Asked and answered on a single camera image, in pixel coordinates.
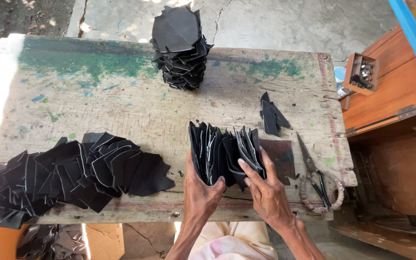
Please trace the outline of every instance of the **wrinkled hand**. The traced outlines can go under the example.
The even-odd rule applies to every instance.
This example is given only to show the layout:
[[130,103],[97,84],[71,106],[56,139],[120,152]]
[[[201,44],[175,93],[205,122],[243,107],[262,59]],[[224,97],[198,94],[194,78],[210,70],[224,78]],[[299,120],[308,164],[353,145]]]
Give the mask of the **wrinkled hand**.
[[285,186],[277,178],[274,163],[262,147],[261,156],[266,168],[267,180],[263,180],[247,162],[238,160],[240,167],[248,176],[245,178],[245,183],[250,187],[253,208],[277,232],[295,227],[296,216],[290,209]]
[[195,171],[192,149],[187,152],[185,167],[184,221],[205,225],[221,201],[222,193],[226,189],[226,179],[221,176],[213,186],[207,186]]

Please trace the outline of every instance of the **finger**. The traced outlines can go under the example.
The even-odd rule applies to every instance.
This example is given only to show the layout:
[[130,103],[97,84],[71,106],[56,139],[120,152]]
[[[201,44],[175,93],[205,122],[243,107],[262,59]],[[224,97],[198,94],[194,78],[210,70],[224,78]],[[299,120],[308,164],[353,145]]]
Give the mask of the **finger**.
[[239,158],[237,162],[239,163],[240,168],[242,168],[242,170],[248,176],[248,178],[250,178],[251,182],[253,182],[259,188],[265,185],[263,178],[261,178],[257,172],[251,169],[247,162],[245,162],[242,158]]
[[185,169],[187,171],[186,175],[188,176],[197,176],[197,171],[195,170],[194,161],[192,160],[192,148],[189,148],[187,151],[187,156],[185,158]]
[[216,195],[222,195],[222,193],[226,189],[226,179],[224,176],[218,178],[216,183],[211,187],[211,191],[214,192]]
[[261,201],[261,191],[259,190],[258,186],[254,184],[250,178],[245,178],[245,184],[250,188],[251,196],[253,197],[253,201]]
[[263,147],[260,147],[260,150],[261,158],[263,159],[264,167],[266,168],[267,179],[269,180],[269,177],[272,179],[277,179],[274,162],[270,159],[269,155],[267,155]]

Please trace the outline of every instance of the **wrapped scissor handle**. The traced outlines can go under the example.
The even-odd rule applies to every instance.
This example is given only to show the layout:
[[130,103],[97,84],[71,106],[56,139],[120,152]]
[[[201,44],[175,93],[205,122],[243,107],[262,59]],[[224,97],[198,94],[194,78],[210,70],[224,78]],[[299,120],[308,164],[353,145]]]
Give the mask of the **wrapped scissor handle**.
[[[326,170],[322,170],[322,171],[320,171],[320,173],[324,176],[327,176],[328,178],[330,178],[331,180],[333,180],[336,183],[337,189],[338,189],[338,197],[337,197],[336,202],[334,204],[332,204],[330,207],[325,207],[325,204],[324,204],[324,206],[315,206],[314,204],[312,204],[309,201],[309,199],[307,198],[307,195],[306,195],[306,183],[307,183],[306,179],[307,179],[307,176],[308,176],[307,174],[303,174],[301,176],[300,180],[299,180],[299,197],[301,198],[301,201],[304,203],[304,205],[306,205],[310,210],[312,210],[313,212],[318,213],[318,214],[323,214],[323,213],[326,213],[330,208],[333,209],[333,210],[336,210],[341,206],[341,204],[343,203],[343,199],[344,199],[344,187],[341,184],[341,182],[336,178],[335,175],[329,174]],[[319,194],[319,196],[321,198],[322,197],[324,197],[324,198],[327,197],[328,198],[328,196],[326,196],[327,191],[324,189],[323,192],[324,192],[324,194]]]

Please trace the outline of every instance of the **wooden workbench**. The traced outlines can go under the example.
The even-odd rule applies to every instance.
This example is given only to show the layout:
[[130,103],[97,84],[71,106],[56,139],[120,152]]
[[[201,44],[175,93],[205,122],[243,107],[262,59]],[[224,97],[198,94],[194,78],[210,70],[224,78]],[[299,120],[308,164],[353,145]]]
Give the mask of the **wooden workbench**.
[[[58,206],[38,223],[181,221],[187,129],[196,119],[230,130],[259,128],[262,139],[291,140],[295,171],[305,174],[297,131],[317,167],[345,186],[357,185],[328,54],[213,48],[201,88],[183,92],[153,73],[152,53],[150,44],[129,42],[17,34],[0,39],[0,163],[25,149],[46,151],[63,136],[81,141],[84,133],[107,131],[161,154],[176,182],[149,197],[113,199],[101,214]],[[259,98],[265,91],[292,125],[282,138],[262,131]],[[333,218],[333,212],[310,212],[299,199],[298,181],[290,181],[286,192],[299,218]],[[320,201],[315,191],[309,194]],[[210,220],[260,220],[252,206],[250,193],[235,185]]]

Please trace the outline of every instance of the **white cloth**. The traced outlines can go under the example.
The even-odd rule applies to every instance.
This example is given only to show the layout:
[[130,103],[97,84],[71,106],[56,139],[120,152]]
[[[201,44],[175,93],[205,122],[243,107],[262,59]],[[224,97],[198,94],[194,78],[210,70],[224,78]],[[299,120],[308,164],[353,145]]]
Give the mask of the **white cloth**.
[[264,222],[207,222],[189,260],[278,260]]

